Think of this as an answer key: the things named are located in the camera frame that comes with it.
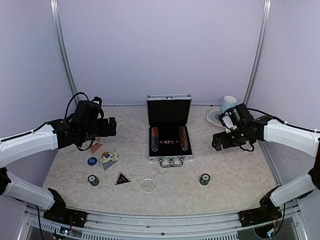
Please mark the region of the blue playing card deck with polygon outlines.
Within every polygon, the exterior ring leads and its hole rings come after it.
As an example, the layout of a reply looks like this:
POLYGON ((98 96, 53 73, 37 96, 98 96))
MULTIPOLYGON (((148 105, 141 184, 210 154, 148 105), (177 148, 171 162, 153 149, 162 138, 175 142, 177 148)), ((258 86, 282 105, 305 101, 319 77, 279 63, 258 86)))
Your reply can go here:
POLYGON ((115 163, 119 161, 118 153, 116 150, 111 150, 109 154, 98 160, 98 163, 103 171, 108 170, 115 163))

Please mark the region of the aluminium poker case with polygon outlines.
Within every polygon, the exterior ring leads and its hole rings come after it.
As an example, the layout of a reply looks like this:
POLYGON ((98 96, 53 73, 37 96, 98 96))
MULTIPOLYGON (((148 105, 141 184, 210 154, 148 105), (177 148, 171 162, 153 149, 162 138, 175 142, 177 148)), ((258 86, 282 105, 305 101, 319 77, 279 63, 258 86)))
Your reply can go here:
POLYGON ((185 161, 193 159, 193 152, 188 131, 188 119, 192 95, 186 94, 149 94, 146 96, 149 156, 150 162, 158 162, 162 168, 179 168, 185 161), (179 127, 184 126, 188 141, 188 150, 180 146, 179 127), (159 150, 151 150, 151 129, 158 128, 159 142, 174 141, 173 145, 159 144, 159 150))

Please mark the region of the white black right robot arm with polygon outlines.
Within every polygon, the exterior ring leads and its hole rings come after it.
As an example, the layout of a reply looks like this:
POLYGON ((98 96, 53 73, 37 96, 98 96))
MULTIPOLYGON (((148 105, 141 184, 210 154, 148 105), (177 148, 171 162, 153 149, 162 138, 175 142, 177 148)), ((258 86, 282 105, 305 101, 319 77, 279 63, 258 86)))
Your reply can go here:
POLYGON ((253 109, 244 103, 230 107, 219 114, 218 119, 225 131, 212 136, 216 151, 239 147, 245 150, 250 145, 253 152, 256 142, 279 144, 284 147, 282 160, 297 160, 306 157, 313 166, 301 176, 273 188, 259 201, 259 207, 239 212, 242 227, 279 220, 285 216, 285 205, 302 199, 320 188, 320 131, 289 124, 276 116, 261 112, 254 118, 253 109))

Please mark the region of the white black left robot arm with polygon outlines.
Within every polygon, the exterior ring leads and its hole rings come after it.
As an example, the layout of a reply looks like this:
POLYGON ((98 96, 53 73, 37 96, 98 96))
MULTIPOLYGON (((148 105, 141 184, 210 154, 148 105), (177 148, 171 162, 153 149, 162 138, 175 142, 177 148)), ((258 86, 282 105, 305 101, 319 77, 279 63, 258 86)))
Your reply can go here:
POLYGON ((45 122, 36 129, 0 140, 0 193, 27 202, 44 210, 43 217, 62 224, 83 227, 87 214, 71 210, 61 195, 52 188, 36 186, 7 169, 7 165, 45 151, 60 150, 75 145, 79 151, 83 143, 98 137, 117 134, 115 117, 104 117, 102 100, 78 102, 74 113, 45 122))

